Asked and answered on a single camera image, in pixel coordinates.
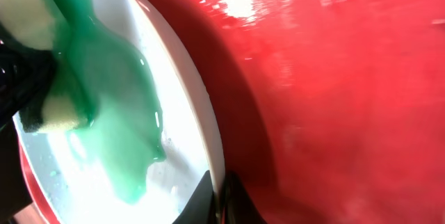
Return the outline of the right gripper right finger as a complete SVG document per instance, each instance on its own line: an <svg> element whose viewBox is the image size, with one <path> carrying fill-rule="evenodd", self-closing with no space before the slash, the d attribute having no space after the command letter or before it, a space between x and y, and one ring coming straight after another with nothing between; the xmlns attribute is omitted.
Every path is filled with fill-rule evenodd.
<svg viewBox="0 0 445 224"><path fill-rule="evenodd" d="M224 224L266 224L250 199L240 177L230 171L225 177Z"/></svg>

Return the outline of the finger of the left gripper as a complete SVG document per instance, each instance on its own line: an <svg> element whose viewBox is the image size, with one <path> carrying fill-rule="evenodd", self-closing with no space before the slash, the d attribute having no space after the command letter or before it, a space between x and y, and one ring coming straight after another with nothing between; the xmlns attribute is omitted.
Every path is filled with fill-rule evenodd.
<svg viewBox="0 0 445 224"><path fill-rule="evenodd" d="M1 27L1 216L12 217L31 204L19 162L13 116L47 92L56 70L49 50L24 46Z"/></svg>

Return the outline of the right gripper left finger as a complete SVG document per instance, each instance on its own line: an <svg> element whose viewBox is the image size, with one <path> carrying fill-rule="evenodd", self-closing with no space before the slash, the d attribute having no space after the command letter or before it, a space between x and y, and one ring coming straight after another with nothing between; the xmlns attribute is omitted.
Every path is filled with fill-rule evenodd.
<svg viewBox="0 0 445 224"><path fill-rule="evenodd" d="M172 224L216 224L215 198L210 172L206 171L183 211Z"/></svg>

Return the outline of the green yellow sponge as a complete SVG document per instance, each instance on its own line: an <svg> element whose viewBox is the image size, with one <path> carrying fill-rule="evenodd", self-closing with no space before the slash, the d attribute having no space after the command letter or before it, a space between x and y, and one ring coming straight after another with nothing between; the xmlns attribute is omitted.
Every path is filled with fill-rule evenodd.
<svg viewBox="0 0 445 224"><path fill-rule="evenodd" d="M1 0L1 124L26 133L86 127L92 106L66 59L72 31L54 0Z"/></svg>

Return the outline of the white plate front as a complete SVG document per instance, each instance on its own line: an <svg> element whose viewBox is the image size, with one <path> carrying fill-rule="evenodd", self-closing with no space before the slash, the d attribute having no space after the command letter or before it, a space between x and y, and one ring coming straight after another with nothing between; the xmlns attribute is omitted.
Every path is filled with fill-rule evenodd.
<svg viewBox="0 0 445 224"><path fill-rule="evenodd" d="M149 0L54 0L72 31L66 59L92 106L86 127L26 133L22 165L47 223L173 223L206 171L225 174L209 95Z"/></svg>

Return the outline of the red plastic tray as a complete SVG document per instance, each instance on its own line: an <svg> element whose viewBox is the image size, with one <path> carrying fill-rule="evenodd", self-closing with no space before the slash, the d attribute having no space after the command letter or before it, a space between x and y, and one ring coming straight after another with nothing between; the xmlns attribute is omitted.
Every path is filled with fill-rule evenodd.
<svg viewBox="0 0 445 224"><path fill-rule="evenodd" d="M149 0L267 223L444 222L444 0Z"/></svg>

